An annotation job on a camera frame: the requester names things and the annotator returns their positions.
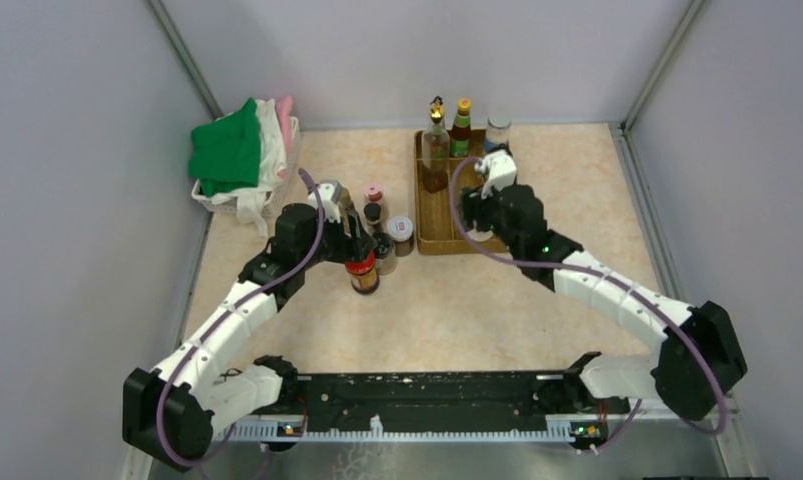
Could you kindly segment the black cap dark jar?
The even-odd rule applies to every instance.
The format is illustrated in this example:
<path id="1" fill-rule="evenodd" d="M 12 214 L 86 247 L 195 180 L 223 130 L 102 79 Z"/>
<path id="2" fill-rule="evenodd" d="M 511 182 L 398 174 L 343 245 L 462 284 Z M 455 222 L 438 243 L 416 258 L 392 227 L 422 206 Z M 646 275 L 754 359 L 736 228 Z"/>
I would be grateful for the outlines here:
<path id="1" fill-rule="evenodd" d="M 385 276 L 394 272 L 397 267 L 395 243 L 385 232 L 376 232 L 373 235 L 376 241 L 374 249 L 375 268 L 379 275 Z"/>

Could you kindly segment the red lid sauce jar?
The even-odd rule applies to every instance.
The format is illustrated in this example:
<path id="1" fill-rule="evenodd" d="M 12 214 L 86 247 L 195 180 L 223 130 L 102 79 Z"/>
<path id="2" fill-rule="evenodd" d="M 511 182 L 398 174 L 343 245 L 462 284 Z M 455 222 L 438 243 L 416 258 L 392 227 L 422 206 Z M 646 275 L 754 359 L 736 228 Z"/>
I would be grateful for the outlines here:
<path id="1" fill-rule="evenodd" d="M 370 295 L 378 289 L 380 279 L 373 258 L 369 257 L 363 262 L 346 262 L 344 267 L 351 286 L 357 293 Z"/>

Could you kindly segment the white lid sauce jar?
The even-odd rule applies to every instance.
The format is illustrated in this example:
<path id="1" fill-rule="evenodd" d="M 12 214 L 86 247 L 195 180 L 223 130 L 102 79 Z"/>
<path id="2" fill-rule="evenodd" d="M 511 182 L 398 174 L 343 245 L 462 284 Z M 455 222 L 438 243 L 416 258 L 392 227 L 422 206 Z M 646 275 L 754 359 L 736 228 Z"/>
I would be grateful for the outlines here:
<path id="1" fill-rule="evenodd" d="M 404 215 L 389 218 L 386 223 L 386 232 L 392 239 L 397 257 L 406 257 L 414 249 L 414 223 Z"/>

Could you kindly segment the woven wicker divided tray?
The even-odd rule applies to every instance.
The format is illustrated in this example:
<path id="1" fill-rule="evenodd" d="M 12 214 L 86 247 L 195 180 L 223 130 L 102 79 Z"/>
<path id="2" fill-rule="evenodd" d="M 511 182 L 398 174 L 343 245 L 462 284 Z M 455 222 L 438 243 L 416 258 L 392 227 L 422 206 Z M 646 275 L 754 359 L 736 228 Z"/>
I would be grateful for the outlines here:
<path id="1" fill-rule="evenodd" d="M 422 255 L 454 255 L 476 253 L 475 249 L 463 238 L 452 221 L 448 189 L 431 193 L 426 189 L 423 154 L 421 148 L 422 130 L 414 135 L 415 159 L 415 233 L 419 253 Z M 470 138 L 470 150 L 473 156 L 484 153 L 485 129 L 475 128 Z M 448 168 L 444 171 L 450 175 L 458 167 L 463 158 L 450 158 Z M 482 186 L 483 178 L 477 174 L 472 166 L 465 166 L 461 170 L 457 183 L 457 193 L 466 187 Z M 506 253 L 505 245 L 494 236 L 478 236 L 483 240 L 479 242 L 484 248 L 495 253 Z"/>

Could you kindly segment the silver lid salt jar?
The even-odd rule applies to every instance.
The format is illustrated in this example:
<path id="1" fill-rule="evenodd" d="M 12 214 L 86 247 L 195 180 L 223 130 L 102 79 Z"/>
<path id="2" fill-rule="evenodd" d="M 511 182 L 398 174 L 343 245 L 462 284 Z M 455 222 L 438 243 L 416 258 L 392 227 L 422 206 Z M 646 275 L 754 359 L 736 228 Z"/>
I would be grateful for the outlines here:
<path id="1" fill-rule="evenodd" d="M 489 154 L 495 150 L 509 148 L 512 118 L 509 115 L 493 114 L 487 118 L 484 138 L 484 152 Z"/>

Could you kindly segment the tall glass oil bottle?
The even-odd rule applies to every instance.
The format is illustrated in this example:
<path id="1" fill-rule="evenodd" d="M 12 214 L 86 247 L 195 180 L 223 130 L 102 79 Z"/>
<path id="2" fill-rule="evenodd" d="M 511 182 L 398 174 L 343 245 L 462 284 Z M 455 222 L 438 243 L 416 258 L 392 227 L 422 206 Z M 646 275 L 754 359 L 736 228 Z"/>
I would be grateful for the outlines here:
<path id="1" fill-rule="evenodd" d="M 435 96 L 430 102 L 429 124 L 421 136 L 423 184 L 429 193 L 436 193 L 447 187 L 449 144 L 443 99 Z"/>

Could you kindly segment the black lid clear jar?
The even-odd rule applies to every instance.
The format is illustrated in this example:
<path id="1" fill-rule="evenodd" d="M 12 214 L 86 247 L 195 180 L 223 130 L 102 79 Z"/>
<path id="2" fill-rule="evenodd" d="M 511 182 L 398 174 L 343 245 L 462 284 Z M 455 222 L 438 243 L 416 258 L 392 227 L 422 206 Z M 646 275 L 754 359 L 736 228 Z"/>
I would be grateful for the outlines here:
<path id="1" fill-rule="evenodd" d="M 475 226 L 468 229 L 466 231 L 466 234 L 471 241 L 476 243 L 483 243 L 494 238 L 493 233 L 491 231 L 489 230 L 481 231 L 478 230 Z"/>

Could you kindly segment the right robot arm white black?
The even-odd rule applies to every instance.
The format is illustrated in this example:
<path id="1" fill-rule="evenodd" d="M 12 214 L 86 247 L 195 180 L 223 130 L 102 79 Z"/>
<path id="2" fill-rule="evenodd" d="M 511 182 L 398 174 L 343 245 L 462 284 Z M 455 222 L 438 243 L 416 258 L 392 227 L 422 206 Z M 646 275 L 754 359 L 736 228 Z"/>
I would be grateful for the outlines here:
<path id="1" fill-rule="evenodd" d="M 506 262 L 548 290 L 576 299 L 630 332 L 644 355 L 592 354 L 563 385 L 566 404 L 589 412 L 603 398 L 662 401 L 687 421 L 718 407 L 747 374 L 730 315 L 667 297 L 603 265 L 578 242 L 549 228 L 542 202 L 526 185 L 495 193 L 462 189 L 458 220 L 467 231 L 491 233 L 508 249 Z"/>

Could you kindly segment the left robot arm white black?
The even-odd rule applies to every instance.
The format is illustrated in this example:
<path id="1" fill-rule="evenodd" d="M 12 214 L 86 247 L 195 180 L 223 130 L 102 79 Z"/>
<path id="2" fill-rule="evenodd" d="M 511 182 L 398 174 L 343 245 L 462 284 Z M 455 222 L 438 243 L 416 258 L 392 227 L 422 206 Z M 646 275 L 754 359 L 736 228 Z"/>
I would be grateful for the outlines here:
<path id="1" fill-rule="evenodd" d="M 268 407 L 285 413 L 297 386 L 272 367 L 220 375 L 259 328 L 276 316 L 322 262 L 363 262 L 375 248 L 359 214 L 332 201 L 294 203 L 276 219 L 266 247 L 249 260 L 202 326 L 152 369 L 123 384 L 122 438 L 178 471 L 198 466 L 212 441 L 238 420 Z"/>

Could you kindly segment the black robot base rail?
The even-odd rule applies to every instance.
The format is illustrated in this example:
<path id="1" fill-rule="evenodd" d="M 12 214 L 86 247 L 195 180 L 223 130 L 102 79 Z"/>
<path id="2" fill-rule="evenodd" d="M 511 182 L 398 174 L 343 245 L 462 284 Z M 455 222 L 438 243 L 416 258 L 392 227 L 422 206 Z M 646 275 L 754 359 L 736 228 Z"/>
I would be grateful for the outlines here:
<path id="1" fill-rule="evenodd" d="M 561 371 L 302 374 L 274 405 L 237 423 L 236 441 L 605 443 L 629 400 L 596 399 Z"/>

